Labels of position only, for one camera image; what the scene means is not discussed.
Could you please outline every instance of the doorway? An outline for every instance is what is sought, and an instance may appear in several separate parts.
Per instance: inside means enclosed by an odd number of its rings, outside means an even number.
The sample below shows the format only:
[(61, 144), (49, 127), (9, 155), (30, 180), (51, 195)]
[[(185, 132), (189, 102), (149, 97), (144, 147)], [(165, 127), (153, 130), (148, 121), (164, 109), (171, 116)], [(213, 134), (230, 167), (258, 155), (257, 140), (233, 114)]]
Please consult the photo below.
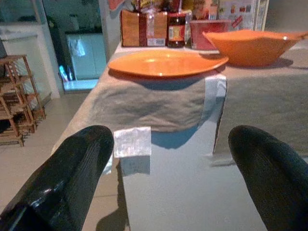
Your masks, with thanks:
[(106, 67), (98, 0), (43, 0), (65, 92), (91, 90)]

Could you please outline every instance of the white paper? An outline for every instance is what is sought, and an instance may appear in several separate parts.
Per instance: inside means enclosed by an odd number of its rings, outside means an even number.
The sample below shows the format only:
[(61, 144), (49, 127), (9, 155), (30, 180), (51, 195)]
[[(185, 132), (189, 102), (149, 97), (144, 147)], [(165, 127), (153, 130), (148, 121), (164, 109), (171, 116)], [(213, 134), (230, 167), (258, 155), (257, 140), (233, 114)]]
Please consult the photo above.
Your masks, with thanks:
[(151, 127), (115, 131), (114, 140), (115, 158), (151, 155)]

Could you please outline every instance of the box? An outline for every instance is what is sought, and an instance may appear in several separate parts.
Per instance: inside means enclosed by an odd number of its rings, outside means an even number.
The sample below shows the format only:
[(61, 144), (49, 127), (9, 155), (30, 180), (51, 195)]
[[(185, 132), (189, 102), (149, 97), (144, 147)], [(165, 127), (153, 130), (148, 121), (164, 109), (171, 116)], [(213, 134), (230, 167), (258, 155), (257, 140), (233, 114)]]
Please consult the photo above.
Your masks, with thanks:
[(123, 47), (166, 45), (167, 12), (146, 14), (122, 10), (120, 22)]
[(216, 47), (210, 43), (202, 32), (226, 32), (231, 25), (231, 20), (193, 20), (190, 22), (192, 49), (214, 51)]

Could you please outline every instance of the gray tablecloth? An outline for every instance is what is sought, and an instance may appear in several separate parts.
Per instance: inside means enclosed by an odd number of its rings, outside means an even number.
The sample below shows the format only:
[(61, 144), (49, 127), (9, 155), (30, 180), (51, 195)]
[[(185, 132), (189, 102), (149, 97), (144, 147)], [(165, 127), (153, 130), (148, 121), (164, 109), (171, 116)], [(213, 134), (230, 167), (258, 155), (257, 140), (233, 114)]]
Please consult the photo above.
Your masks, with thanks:
[[(113, 59), (129, 53), (131, 51), (116, 52)], [(186, 78), (146, 80), (107, 67), (52, 152), (65, 138), (90, 125), (105, 125), (112, 132), (143, 126), (160, 132), (191, 128), (203, 117), (205, 78), (217, 73), (211, 71)]]
[(240, 124), (263, 129), (308, 155), (308, 50), (288, 51), (270, 67), (227, 66), (222, 73), (227, 77), (227, 96), (215, 159), (231, 159), (228, 135)]

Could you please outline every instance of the jar label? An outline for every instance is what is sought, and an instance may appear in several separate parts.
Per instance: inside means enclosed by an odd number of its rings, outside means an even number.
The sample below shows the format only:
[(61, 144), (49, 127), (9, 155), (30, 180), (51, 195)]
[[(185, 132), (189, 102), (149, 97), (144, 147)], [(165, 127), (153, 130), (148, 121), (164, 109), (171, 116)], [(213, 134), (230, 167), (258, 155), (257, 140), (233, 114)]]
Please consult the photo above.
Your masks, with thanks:
[(161, 47), (165, 46), (166, 39), (165, 38), (149, 38), (148, 39), (148, 47)]
[(169, 26), (169, 41), (184, 41), (185, 25)]

